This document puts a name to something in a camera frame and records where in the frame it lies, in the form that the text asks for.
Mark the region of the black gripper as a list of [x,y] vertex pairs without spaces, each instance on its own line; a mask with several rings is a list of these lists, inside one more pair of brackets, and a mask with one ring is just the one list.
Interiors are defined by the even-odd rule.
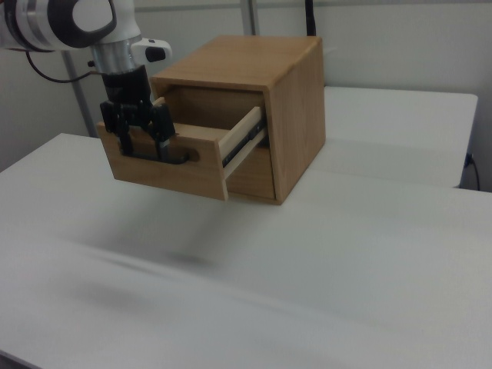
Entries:
[[100,104],[103,121],[106,130],[118,136],[122,153],[132,156],[134,152],[129,128],[146,127],[151,118],[151,136],[158,158],[170,161],[168,145],[175,135],[174,123],[166,104],[152,107],[146,67],[121,74],[103,74],[102,79],[108,96]]

